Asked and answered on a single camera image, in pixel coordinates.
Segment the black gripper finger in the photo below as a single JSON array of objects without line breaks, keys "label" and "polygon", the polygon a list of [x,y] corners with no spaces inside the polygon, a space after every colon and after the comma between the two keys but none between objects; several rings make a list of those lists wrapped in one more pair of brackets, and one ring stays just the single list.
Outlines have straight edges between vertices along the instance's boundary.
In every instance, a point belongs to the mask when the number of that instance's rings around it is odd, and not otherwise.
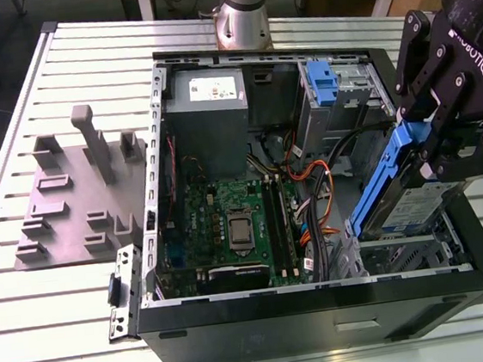
[{"label": "black gripper finger", "polygon": [[440,138],[428,137],[419,157],[441,182],[483,176],[483,123],[455,126]]},{"label": "black gripper finger", "polygon": [[420,122],[431,115],[449,120],[468,119],[468,83],[460,43],[443,10],[433,19],[410,10],[401,35],[395,75],[400,116]]}]

